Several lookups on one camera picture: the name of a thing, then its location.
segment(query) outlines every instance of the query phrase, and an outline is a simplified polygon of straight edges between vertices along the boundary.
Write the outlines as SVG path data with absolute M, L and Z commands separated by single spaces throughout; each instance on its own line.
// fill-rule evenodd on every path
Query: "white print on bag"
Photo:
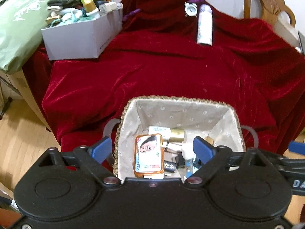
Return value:
M 25 3 L 26 5 L 14 14 L 15 17 L 14 21 L 24 21 L 24 19 L 22 18 L 22 15 L 24 13 L 28 14 L 30 10 L 40 10 L 41 9 L 40 4 L 45 1 L 46 0 L 25 0 L 24 2 L 17 2 L 15 4 L 17 8 L 20 8 Z

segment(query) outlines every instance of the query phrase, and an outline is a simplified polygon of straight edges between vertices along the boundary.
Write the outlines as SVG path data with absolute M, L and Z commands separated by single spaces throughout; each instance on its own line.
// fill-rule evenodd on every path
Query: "gold cylinder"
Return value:
M 184 131 L 179 129 L 170 129 L 170 142 L 183 142 Z
M 96 5 L 93 0 L 85 0 L 83 7 L 85 8 L 87 13 L 90 13 L 96 9 Z

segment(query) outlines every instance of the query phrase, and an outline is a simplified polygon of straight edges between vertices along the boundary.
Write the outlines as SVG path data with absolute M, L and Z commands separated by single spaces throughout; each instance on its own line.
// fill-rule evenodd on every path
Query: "metal bolt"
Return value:
M 277 225 L 276 227 L 274 227 L 274 229 L 284 229 L 284 227 L 282 225 Z
M 114 185 L 117 184 L 119 180 L 116 177 L 105 177 L 103 182 L 108 185 Z
M 189 177 L 187 178 L 189 184 L 200 184 L 202 183 L 202 179 L 200 177 Z
M 151 188 L 155 188 L 155 187 L 157 187 L 157 183 L 150 183 L 148 186 L 150 186 Z
M 22 225 L 22 229 L 32 229 L 32 227 L 28 224 Z
M 281 166 L 281 165 L 278 165 L 277 168 L 278 168 L 278 170 L 284 170 L 284 167 Z

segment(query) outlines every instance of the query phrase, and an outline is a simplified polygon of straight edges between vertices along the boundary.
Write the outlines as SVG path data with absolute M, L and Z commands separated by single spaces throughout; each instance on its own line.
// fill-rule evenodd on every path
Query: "gold bottle cap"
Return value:
M 85 2 L 83 3 L 83 7 L 85 8 L 87 13 L 90 13 L 96 9 L 96 5 L 93 0 L 85 0 Z
M 210 136 L 206 136 L 204 140 L 210 143 L 211 145 L 214 145 L 214 140 Z
M 183 142 L 184 131 L 179 129 L 170 129 L 170 142 Z

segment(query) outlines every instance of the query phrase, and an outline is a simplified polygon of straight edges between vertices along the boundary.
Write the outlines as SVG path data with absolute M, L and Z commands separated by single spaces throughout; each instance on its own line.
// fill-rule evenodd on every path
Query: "green bag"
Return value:
M 0 70 L 13 74 L 42 41 L 49 0 L 8 0 L 0 6 Z

